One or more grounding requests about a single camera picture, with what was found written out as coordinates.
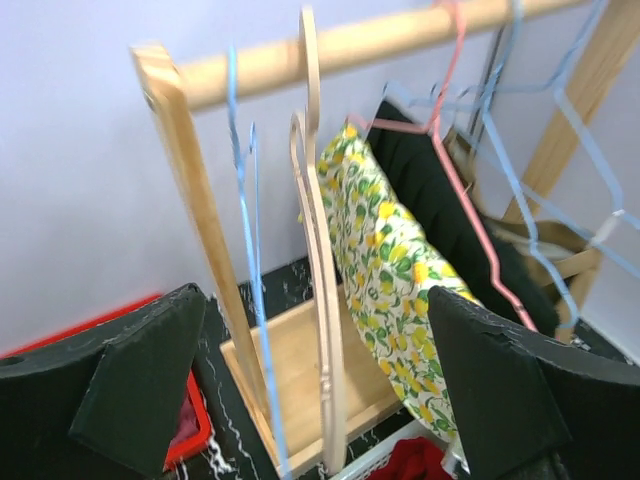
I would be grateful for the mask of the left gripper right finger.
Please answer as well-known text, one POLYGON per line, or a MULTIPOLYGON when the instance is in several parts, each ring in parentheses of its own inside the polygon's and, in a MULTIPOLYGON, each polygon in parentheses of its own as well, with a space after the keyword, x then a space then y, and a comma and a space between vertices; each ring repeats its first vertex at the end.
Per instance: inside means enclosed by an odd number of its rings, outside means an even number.
POLYGON ((636 479, 639 369, 441 287, 428 317, 472 479, 636 479))

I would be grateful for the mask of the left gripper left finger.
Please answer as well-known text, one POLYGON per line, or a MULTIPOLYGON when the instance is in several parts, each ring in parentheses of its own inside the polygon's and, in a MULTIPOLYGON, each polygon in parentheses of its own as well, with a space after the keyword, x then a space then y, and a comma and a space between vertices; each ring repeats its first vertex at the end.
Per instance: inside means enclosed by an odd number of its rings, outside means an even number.
POLYGON ((185 284, 1 361, 4 478, 156 478, 177 431, 206 297, 185 284))

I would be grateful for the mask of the red skirt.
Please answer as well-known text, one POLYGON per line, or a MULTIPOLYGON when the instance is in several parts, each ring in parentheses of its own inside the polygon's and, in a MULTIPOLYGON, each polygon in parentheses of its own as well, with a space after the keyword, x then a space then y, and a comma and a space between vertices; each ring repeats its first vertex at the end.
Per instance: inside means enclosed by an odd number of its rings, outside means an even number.
POLYGON ((381 480, 449 480, 441 466, 444 453, 424 437, 399 440, 386 466, 371 474, 381 480))

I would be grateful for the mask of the yellow floral garment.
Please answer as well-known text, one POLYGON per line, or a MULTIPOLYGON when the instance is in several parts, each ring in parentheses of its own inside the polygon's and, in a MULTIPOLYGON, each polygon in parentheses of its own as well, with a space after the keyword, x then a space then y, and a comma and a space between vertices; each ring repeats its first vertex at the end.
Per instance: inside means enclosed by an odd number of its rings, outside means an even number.
POLYGON ((457 433, 428 318, 428 292, 474 298, 401 204, 370 145, 345 124, 316 162, 332 252, 358 334, 406 409, 439 439, 457 433))

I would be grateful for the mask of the light blue wire hanger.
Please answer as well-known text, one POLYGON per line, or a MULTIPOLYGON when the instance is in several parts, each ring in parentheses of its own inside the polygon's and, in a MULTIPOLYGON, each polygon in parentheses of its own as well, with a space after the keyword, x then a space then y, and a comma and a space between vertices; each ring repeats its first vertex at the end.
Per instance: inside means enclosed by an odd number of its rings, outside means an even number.
POLYGON ((269 334, 267 328, 267 317, 264 305, 263 281, 260 271, 261 266, 261 242, 260 242, 260 209, 255 204, 255 225, 251 226, 249 208, 246 199, 246 166, 247 158, 253 157, 254 161, 254 193, 259 196, 259 156, 258 156, 258 137, 256 133, 256 124, 252 122, 249 128, 249 143, 245 150, 242 150, 238 129, 237 129, 237 72, 238 62, 236 49, 231 45, 227 54, 228 73, 227 73, 227 106, 228 106, 228 125, 230 130, 230 138, 232 144, 233 161, 236 169, 236 178, 240 196, 240 206, 242 213, 244 241, 246 256, 248 260, 250 273, 250 286, 252 291, 252 300, 254 303, 254 312, 259 328, 260 344, 264 359, 266 373, 266 388, 268 399, 270 402, 270 413, 272 418, 273 434, 277 448, 279 466, 281 467, 281 477, 283 479, 292 479, 291 468, 288 461, 288 452, 282 416, 280 410, 280 402, 277 391, 276 375, 274 362, 270 348, 269 334))

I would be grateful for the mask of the wooden hanger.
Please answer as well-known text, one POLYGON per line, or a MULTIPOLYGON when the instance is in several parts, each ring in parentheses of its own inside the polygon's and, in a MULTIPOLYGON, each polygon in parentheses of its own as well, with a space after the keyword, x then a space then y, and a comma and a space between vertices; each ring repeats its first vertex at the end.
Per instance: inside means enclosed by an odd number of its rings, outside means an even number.
POLYGON ((346 460, 346 386, 336 276, 316 171, 316 140, 320 119, 320 66, 313 9, 301 8, 299 58, 307 84, 307 106, 292 114, 289 152, 309 255, 318 320, 318 353, 323 463, 328 473, 340 472, 346 460))

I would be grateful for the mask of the red plastic bin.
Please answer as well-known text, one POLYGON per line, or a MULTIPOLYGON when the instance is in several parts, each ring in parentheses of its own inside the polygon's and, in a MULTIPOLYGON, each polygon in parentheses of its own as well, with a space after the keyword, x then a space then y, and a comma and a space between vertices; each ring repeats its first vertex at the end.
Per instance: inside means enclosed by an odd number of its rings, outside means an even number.
MULTIPOLYGON (((77 323, 69 328, 59 330, 49 336, 42 337, 18 348, 5 351, 1 354, 1 358, 4 359, 11 356, 17 356, 84 333, 129 314, 160 298, 161 296, 162 294, 160 292, 153 293, 137 301, 106 312, 103 315, 77 323)), ((204 396, 200 392, 200 388, 195 377, 195 364, 192 364, 186 383, 184 402, 179 413, 178 427, 176 434, 169 445, 165 459, 165 472, 174 470, 179 462, 187 460, 205 449, 208 444, 208 440, 213 433, 213 427, 210 425, 210 420, 208 419, 207 414, 208 411, 205 405, 204 396)))

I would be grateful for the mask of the tan garment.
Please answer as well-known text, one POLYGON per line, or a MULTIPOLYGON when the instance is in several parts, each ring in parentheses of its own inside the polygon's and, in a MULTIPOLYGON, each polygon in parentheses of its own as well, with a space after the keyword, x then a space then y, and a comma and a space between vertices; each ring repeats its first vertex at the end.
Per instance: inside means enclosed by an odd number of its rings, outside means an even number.
MULTIPOLYGON (((525 233, 524 221, 505 221, 492 216, 481 199, 480 190, 476 182, 476 168, 474 148, 463 137, 462 133, 451 128, 446 134, 444 145, 452 155, 452 161, 461 177, 463 186, 469 190, 471 199, 482 217, 489 223, 496 236, 512 244, 524 256, 533 279, 541 286, 552 283, 550 275, 542 272, 542 268, 533 265, 532 259, 527 259, 528 253, 523 242, 525 233)), ((566 225, 553 220, 535 221, 540 231, 542 251, 558 268, 563 279, 572 279, 581 275, 594 277, 601 266, 601 254, 587 246, 587 242, 566 225)))

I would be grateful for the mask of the black garment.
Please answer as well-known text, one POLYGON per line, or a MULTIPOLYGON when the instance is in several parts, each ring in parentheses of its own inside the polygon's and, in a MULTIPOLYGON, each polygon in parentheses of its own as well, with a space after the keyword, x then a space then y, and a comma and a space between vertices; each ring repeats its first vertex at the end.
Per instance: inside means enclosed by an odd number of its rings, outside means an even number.
MULTIPOLYGON (((420 223, 427 241, 450 263, 485 308, 516 323, 511 303, 490 281, 490 264, 443 169, 431 137, 373 128, 367 135, 373 155, 400 203, 420 223)), ((502 283, 514 293, 537 330, 553 337, 560 323, 551 300, 510 244, 487 236, 499 257, 502 283)))

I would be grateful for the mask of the white plastic basket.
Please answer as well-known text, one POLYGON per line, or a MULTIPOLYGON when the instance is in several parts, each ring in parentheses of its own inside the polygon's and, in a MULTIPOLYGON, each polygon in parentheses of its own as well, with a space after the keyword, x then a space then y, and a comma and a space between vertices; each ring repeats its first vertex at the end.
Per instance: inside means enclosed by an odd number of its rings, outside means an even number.
POLYGON ((396 444, 401 440, 423 437, 432 441, 436 447, 444 452, 441 465, 453 479, 470 476, 470 469, 460 441, 455 438, 450 444, 439 439, 429 431, 420 421, 413 420, 392 435, 382 440, 363 455, 353 460, 340 472, 330 477, 331 480, 362 480, 369 479, 371 474, 379 468, 385 467, 391 458, 396 444))

